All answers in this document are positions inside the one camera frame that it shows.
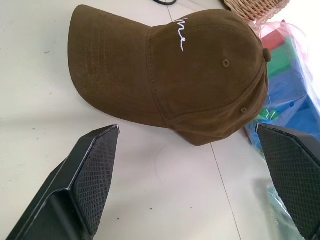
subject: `baseball cap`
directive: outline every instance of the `baseball cap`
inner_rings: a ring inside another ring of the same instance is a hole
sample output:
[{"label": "baseball cap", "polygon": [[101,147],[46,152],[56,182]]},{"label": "baseball cap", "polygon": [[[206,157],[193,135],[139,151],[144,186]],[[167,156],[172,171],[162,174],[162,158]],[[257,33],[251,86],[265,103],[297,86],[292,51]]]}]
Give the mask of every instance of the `baseball cap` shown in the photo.
[{"label": "baseball cap", "polygon": [[261,112],[270,60],[227,10],[150,27],[80,5],[70,22],[69,70],[84,100],[123,120],[172,129],[195,146],[227,138]]}]

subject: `wicker basket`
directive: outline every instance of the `wicker basket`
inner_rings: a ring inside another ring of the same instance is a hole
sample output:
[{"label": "wicker basket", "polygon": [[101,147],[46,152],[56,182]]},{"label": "wicker basket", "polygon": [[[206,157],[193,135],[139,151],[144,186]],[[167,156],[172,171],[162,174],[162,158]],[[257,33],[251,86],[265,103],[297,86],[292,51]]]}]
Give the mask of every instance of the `wicker basket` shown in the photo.
[{"label": "wicker basket", "polygon": [[232,12],[247,23],[257,21],[266,23],[284,9],[290,0],[224,0]]}]

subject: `plastic bag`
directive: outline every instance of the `plastic bag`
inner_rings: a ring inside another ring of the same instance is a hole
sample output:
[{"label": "plastic bag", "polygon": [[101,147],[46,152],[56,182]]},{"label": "plastic bag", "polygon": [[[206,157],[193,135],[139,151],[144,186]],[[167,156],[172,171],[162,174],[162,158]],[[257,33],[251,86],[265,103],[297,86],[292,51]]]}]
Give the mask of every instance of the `plastic bag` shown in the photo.
[{"label": "plastic bag", "polygon": [[269,92],[262,112],[245,129],[262,153],[257,123],[295,129],[320,141],[320,104],[308,69],[308,44],[301,30],[285,22],[266,23],[259,30],[268,63]]},{"label": "plastic bag", "polygon": [[273,221],[276,224],[280,239],[304,240],[274,186],[268,186],[267,197],[272,208]]}]

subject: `white embroidered text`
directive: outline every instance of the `white embroidered text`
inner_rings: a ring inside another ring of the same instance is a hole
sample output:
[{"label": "white embroidered text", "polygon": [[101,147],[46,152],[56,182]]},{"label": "white embroidered text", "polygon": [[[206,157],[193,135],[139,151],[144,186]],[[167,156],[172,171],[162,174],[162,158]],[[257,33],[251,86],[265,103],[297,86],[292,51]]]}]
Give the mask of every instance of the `white embroidered text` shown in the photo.
[{"label": "white embroidered text", "polygon": [[188,18],[184,18],[184,19],[179,19],[179,20],[175,20],[175,21],[174,21],[175,23],[178,23],[178,25],[181,26],[181,27],[179,28],[179,30],[178,30],[178,33],[179,33],[179,36],[180,36],[180,38],[181,38],[180,47],[181,47],[182,52],[184,51],[183,43],[184,43],[187,39],[181,35],[181,31],[182,31],[182,30],[185,30],[184,24],[186,23],[185,20],[187,20],[187,19],[188,19]]}]

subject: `tile grout line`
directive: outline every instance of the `tile grout line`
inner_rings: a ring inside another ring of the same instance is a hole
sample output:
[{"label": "tile grout line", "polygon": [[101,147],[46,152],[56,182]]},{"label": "tile grout line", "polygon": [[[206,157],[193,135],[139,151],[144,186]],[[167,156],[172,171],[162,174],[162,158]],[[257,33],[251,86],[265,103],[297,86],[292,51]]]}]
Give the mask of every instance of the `tile grout line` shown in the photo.
[{"label": "tile grout line", "polygon": [[234,223],[235,223],[235,226],[236,226],[236,230],[238,231],[238,235],[239,235],[240,240],[242,240],[241,239],[241,235],[240,235],[240,231],[239,231],[239,228],[238,228],[238,224],[237,224],[237,221],[236,221],[236,217],[235,217],[235,214],[234,214],[234,210],[232,209],[231,202],[230,202],[230,199],[229,199],[229,196],[228,196],[228,193],[227,193],[227,189],[226,189],[224,180],[223,180],[222,175],[221,175],[221,171],[220,171],[219,164],[218,164],[218,161],[217,161],[217,158],[216,158],[214,147],[212,146],[212,143],[210,143],[210,145],[211,145],[211,149],[212,149],[212,152],[213,152],[213,155],[214,155],[216,166],[218,167],[218,171],[219,171],[220,178],[221,178],[221,181],[222,181],[222,184],[223,184],[223,188],[224,188],[224,191],[225,191],[225,194],[226,194],[226,198],[228,199],[228,202],[229,202],[229,205],[230,205],[230,208],[231,208],[231,212],[232,212],[232,215],[233,215],[233,219],[234,219]]},{"label": "tile grout line", "polygon": [[171,16],[171,12],[170,12],[170,10],[169,10],[169,6],[166,6],[166,8],[168,9],[168,12],[169,12],[169,16],[170,16],[171,22],[173,22],[173,20],[172,20],[172,16]]}]

